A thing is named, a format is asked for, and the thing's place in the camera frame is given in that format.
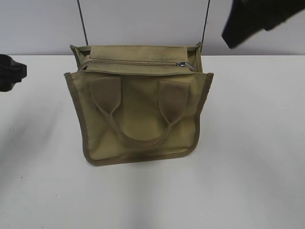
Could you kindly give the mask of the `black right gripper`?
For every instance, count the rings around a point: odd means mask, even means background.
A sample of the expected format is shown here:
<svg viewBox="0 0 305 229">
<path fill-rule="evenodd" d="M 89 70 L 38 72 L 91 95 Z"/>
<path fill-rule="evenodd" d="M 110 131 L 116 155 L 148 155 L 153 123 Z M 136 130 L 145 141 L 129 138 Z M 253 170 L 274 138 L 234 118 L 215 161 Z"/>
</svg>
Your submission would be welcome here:
<svg viewBox="0 0 305 229">
<path fill-rule="evenodd" d="M 234 0 L 222 38 L 234 49 L 259 31 L 270 31 L 304 9 L 303 0 Z"/>
</svg>

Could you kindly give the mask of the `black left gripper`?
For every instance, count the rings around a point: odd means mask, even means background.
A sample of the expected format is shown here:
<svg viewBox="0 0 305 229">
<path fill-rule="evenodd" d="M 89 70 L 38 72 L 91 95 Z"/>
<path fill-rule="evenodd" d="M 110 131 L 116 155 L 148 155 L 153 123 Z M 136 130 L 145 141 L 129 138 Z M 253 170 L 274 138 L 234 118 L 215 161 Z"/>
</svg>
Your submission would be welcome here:
<svg viewBox="0 0 305 229">
<path fill-rule="evenodd" d="M 10 56 L 0 55 L 0 91 L 9 92 L 14 85 L 27 76 L 27 65 L 14 61 Z"/>
</svg>

